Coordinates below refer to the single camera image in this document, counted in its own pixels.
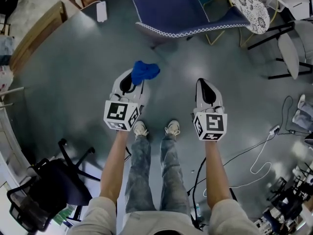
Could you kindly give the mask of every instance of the shirt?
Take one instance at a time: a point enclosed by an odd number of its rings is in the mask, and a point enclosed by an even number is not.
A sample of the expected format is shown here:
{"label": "shirt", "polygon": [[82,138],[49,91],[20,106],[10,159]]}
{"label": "shirt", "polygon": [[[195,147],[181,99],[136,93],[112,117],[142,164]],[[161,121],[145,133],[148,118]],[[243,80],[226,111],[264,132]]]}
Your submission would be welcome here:
{"label": "shirt", "polygon": [[[125,217],[125,225],[120,235],[154,235],[168,230],[181,235],[203,235],[202,231],[192,225],[188,215],[178,212],[136,211]],[[68,232],[68,235],[115,234],[115,204],[105,197],[93,198],[89,202],[84,219]],[[259,235],[259,231],[235,200],[226,199],[218,202],[212,210],[209,234]]]}

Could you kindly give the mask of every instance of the white cube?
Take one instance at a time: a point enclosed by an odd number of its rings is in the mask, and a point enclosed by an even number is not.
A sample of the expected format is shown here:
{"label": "white cube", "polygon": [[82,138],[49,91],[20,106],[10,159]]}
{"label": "white cube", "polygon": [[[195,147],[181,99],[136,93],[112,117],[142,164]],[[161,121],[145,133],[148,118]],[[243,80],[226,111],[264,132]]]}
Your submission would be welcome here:
{"label": "white cube", "polygon": [[107,100],[103,120],[110,129],[130,131],[139,115],[137,103]]}
{"label": "white cube", "polygon": [[220,140],[226,133],[227,114],[197,112],[194,126],[200,140]]}

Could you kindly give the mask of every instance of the sneaker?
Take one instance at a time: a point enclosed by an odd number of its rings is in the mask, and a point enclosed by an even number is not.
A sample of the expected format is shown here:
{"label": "sneaker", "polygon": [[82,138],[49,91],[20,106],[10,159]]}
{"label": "sneaker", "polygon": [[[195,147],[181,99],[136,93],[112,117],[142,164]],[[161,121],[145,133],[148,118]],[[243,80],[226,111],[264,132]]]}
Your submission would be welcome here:
{"label": "sneaker", "polygon": [[297,110],[292,118],[292,122],[295,123],[296,118],[300,115],[300,110]]}
{"label": "sneaker", "polygon": [[170,121],[168,126],[165,128],[165,133],[177,136],[180,133],[178,121],[176,120]]}
{"label": "sneaker", "polygon": [[137,121],[134,125],[134,134],[135,137],[137,138],[138,136],[147,136],[148,135],[148,129],[145,126],[143,121]]}
{"label": "sneaker", "polygon": [[304,102],[305,102],[305,95],[302,94],[298,102],[298,109],[301,109]]}

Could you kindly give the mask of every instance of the chair wheel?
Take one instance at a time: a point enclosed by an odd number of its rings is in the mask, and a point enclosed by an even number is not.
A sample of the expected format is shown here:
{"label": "chair wheel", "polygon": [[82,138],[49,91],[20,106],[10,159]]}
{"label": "chair wheel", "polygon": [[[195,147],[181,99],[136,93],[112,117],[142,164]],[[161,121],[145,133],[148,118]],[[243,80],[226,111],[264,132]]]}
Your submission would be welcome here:
{"label": "chair wheel", "polygon": [[61,140],[60,140],[60,143],[61,143],[62,145],[66,145],[66,144],[67,144],[67,140],[66,140],[66,139],[61,139]]}
{"label": "chair wheel", "polygon": [[96,151],[94,150],[93,147],[90,147],[90,148],[88,149],[88,152],[91,153],[91,154],[94,154]]}

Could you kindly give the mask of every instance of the blue chair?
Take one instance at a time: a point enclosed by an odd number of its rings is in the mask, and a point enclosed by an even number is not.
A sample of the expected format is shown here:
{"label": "blue chair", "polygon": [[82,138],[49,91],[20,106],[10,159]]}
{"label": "blue chair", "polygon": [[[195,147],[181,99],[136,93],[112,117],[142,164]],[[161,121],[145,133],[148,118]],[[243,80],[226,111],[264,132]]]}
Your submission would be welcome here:
{"label": "blue chair", "polygon": [[218,21],[210,22],[199,0],[133,1],[140,20],[136,26],[152,39],[152,49],[176,38],[250,25],[236,7],[231,7]]}

